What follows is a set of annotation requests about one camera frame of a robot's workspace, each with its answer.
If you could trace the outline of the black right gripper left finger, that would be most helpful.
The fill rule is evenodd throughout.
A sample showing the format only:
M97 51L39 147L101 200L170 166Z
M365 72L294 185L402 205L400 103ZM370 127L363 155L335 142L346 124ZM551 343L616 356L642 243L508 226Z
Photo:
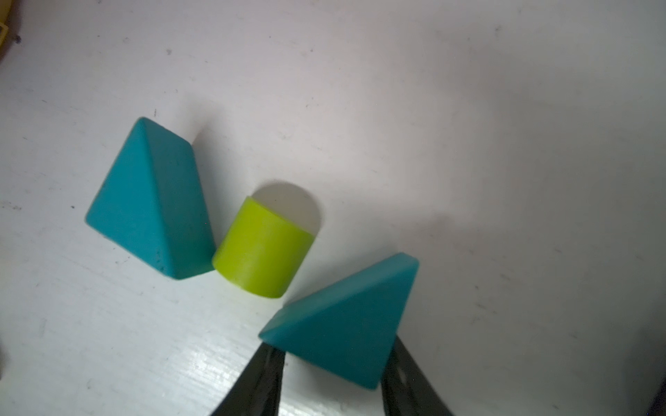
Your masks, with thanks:
M284 359L284 351L262 343L212 416L278 415Z

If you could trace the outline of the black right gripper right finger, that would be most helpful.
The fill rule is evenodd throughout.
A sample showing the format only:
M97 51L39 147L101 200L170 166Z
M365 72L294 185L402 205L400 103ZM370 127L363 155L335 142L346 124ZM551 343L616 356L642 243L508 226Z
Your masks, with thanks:
M381 379L387 416L453 416L399 337Z

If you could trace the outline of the light green small block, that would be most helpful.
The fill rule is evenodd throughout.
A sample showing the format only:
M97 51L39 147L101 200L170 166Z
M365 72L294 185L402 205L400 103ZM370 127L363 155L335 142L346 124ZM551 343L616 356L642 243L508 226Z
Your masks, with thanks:
M312 233L248 197L213 255L213 268L253 295L281 298L314 240Z

